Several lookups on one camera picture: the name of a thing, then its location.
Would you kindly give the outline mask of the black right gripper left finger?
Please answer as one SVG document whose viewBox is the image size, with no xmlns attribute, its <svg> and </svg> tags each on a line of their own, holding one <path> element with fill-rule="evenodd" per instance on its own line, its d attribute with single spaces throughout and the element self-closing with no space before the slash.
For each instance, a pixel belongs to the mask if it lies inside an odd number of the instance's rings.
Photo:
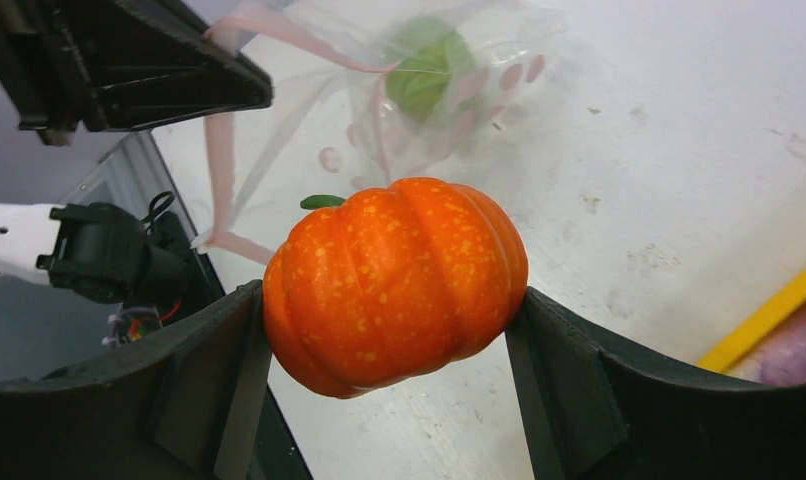
<svg viewBox="0 0 806 480">
<path fill-rule="evenodd" d="M 0 383 L 0 479 L 243 479 L 271 353 L 262 285 L 39 380 Z"/>
</svg>

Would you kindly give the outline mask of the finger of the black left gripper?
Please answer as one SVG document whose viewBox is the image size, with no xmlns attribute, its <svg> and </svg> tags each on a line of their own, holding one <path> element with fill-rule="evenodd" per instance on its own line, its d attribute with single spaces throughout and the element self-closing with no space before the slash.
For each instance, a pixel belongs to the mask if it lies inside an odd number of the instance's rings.
<svg viewBox="0 0 806 480">
<path fill-rule="evenodd" d="M 181 1 L 0 1 L 0 83 L 50 146 L 79 126 L 137 132 L 263 109 L 269 75 L 205 38 Z"/>
</svg>

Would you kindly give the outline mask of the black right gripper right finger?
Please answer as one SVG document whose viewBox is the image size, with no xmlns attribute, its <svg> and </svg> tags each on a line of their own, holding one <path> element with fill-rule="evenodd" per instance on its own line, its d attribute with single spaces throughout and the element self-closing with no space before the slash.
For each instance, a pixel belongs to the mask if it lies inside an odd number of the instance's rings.
<svg viewBox="0 0 806 480">
<path fill-rule="evenodd" d="M 684 363 L 535 289 L 506 342 L 538 479 L 806 479 L 806 385 Z"/>
</svg>

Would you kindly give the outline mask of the yellow plastic tray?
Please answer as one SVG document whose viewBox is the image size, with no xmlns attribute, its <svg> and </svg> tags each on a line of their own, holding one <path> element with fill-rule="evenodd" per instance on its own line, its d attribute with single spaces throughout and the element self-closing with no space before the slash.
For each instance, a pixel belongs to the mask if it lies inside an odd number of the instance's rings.
<svg viewBox="0 0 806 480">
<path fill-rule="evenodd" d="M 713 346 L 696 365 L 715 373 L 729 371 L 805 302 L 806 267 Z"/>
</svg>

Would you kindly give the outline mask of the clear zip top bag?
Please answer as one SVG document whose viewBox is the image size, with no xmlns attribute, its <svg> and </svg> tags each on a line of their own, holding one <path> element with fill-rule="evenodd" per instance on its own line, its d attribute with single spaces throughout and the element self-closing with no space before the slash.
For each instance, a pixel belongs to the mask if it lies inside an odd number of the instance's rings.
<svg viewBox="0 0 806 480">
<path fill-rule="evenodd" d="M 264 264 L 316 193 L 425 174 L 541 85 L 565 15 L 530 1 L 243 1 L 204 34 L 272 79 L 268 110 L 204 119 L 199 251 Z"/>
</svg>

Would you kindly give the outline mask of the green cabbage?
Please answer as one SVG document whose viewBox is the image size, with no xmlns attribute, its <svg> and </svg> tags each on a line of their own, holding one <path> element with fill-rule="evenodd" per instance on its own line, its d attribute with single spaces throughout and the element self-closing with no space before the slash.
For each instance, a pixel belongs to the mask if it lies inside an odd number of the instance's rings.
<svg viewBox="0 0 806 480">
<path fill-rule="evenodd" d="M 453 77 L 475 69 L 463 36 L 437 16 L 407 20 L 387 40 L 384 53 L 396 64 L 385 77 L 386 95 L 418 124 L 433 116 Z"/>
</svg>

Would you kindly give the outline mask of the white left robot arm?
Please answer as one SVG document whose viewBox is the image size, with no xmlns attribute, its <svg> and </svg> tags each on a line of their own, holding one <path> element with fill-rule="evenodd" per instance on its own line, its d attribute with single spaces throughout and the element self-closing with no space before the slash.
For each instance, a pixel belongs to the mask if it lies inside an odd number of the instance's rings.
<svg viewBox="0 0 806 480">
<path fill-rule="evenodd" d="M 0 83 L 20 128 L 53 147 L 78 127 L 139 132 L 270 106 L 269 75 L 209 31 L 182 1 L 0 1 Z M 159 243 L 156 218 L 0 203 L 0 274 L 102 304 L 175 301 L 190 255 Z"/>
</svg>

